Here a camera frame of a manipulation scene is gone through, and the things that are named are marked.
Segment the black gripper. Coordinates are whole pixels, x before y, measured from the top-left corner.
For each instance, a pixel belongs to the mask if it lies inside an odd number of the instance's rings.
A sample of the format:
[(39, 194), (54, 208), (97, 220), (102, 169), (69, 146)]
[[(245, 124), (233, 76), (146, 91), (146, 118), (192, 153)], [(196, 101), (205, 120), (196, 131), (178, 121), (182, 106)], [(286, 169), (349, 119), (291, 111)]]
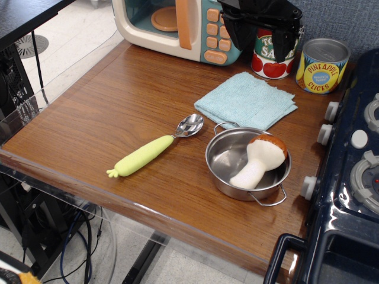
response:
[(275, 61), (284, 62), (299, 39), (297, 28), (302, 11), (290, 1), (220, 1), (223, 20), (234, 46), (243, 51), (256, 36), (256, 27), (275, 29), (272, 43)]

